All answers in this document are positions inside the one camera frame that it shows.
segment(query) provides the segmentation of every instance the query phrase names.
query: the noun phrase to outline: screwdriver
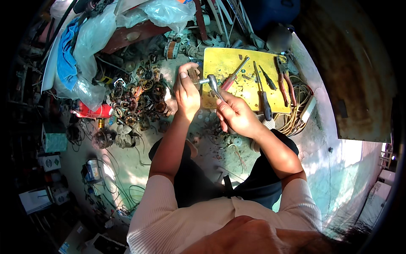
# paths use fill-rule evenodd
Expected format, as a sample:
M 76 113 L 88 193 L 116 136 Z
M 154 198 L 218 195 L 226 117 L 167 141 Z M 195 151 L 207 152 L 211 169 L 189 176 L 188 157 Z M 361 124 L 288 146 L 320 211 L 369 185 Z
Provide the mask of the screwdriver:
M 272 90 L 276 90 L 276 86 L 275 86 L 275 84 L 272 82 L 272 79 L 270 79 L 270 77 L 268 77 L 268 74 L 266 74 L 266 73 L 263 71 L 263 68 L 262 68 L 260 65 L 258 65 L 258 66 L 261 68 L 261 71 L 262 71 L 263 75 L 265 76 L 265 79 L 266 79 L 266 82 L 268 83 L 268 86 L 269 86 Z
M 259 98 L 262 100 L 261 102 L 262 102 L 262 106 L 263 106 L 263 113 L 265 115 L 265 119 L 267 121 L 270 121 L 270 120 L 272 120 L 272 110 L 271 110 L 271 106 L 269 105 L 268 98 L 266 97 L 266 92 L 263 91 L 261 78 L 259 77 L 257 64 L 255 63 L 255 61 L 254 61 L 254 69 L 255 69 L 255 72 L 257 73 L 258 82 L 261 85 L 261 91 L 259 92 L 259 94 L 260 94 Z
M 237 74 L 240 72 L 240 70 L 248 60 L 250 60 L 250 58 L 248 56 L 245 57 L 244 62 L 242 62 L 239 65 L 239 67 L 234 71 L 234 73 L 223 83 L 221 89 L 227 91 L 231 87 L 231 85 L 234 83 L 234 80 L 237 78 Z

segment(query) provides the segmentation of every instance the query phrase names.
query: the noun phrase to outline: wooden board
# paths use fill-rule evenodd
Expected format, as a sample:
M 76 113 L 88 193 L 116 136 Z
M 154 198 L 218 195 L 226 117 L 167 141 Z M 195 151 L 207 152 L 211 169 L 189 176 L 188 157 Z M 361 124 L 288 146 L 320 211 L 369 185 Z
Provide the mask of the wooden board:
M 219 83 L 219 86 L 238 68 L 246 56 L 250 60 L 244 65 L 242 70 L 237 74 L 233 85 L 229 88 L 228 92 L 237 97 L 243 98 L 253 111 L 259 111 L 259 96 L 260 90 L 259 83 L 256 83 L 256 74 L 254 70 L 253 61 L 256 62 L 259 75 L 261 77 L 263 90 L 266 92 L 269 104 L 273 113 L 290 113 L 290 107 L 285 107 L 285 102 L 282 93 L 278 87 L 278 74 L 275 67 L 274 57 L 275 54 L 253 50 L 241 50 L 235 48 L 206 48 L 204 51 L 203 63 L 203 76 L 207 77 L 208 74 L 213 74 Z M 266 83 L 265 77 L 259 68 L 259 65 L 268 74 L 276 86 L 276 91 L 272 90 Z M 289 91 L 286 81 L 283 81 L 286 91 Z M 202 91 L 202 105 L 207 109 L 216 108 L 217 97 L 213 97 L 210 93 L 208 84 L 203 84 Z

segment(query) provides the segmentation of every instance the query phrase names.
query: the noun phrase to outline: person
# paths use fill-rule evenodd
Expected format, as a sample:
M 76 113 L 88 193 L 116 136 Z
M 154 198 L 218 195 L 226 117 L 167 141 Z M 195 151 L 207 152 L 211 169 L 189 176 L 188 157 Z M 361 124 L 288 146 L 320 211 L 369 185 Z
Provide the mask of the person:
M 331 250 L 331 241 L 320 233 L 321 213 L 296 145 L 267 129 L 242 98 L 221 91 L 226 102 L 217 100 L 217 116 L 223 131 L 229 125 L 259 144 L 261 155 L 250 176 L 234 190 L 223 191 L 191 159 L 196 151 L 185 140 L 200 108 L 200 94 L 187 71 L 197 66 L 179 67 L 173 88 L 178 110 L 149 152 L 149 179 L 127 235 L 132 253 L 295 253 L 323 246 Z M 272 206 L 280 195 L 276 213 Z

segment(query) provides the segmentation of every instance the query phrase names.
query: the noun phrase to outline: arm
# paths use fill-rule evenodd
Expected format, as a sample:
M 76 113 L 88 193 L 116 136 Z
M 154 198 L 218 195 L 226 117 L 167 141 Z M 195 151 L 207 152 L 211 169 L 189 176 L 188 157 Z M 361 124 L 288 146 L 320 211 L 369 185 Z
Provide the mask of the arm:
M 306 180 L 306 174 L 296 154 L 258 121 L 247 103 L 226 91 L 221 91 L 221 95 L 226 103 L 217 100 L 217 115 L 223 131 L 227 131 L 227 125 L 224 122 L 226 119 L 238 134 L 254 139 L 261 147 L 275 174 L 281 179 L 282 189 L 293 179 Z
M 162 175 L 173 183 L 182 159 L 189 125 L 200 108 L 199 91 L 186 74 L 188 69 L 197 66 L 196 63 L 187 63 L 179 67 L 179 74 L 173 86 L 178 110 L 155 153 L 149 170 L 149 177 Z

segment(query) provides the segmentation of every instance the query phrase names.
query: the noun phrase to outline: knit sleeve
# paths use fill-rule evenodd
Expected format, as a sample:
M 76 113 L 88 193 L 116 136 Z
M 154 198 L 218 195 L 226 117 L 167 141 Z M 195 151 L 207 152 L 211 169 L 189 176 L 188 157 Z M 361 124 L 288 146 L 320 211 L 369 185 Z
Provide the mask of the knit sleeve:
M 321 230 L 321 212 L 311 196 L 307 181 L 293 179 L 282 192 L 277 213 L 281 220 L 290 221 L 297 230 Z
M 177 209 L 172 182 L 161 175 L 154 175 L 147 181 L 144 195 L 130 223 L 128 236 L 137 232 Z

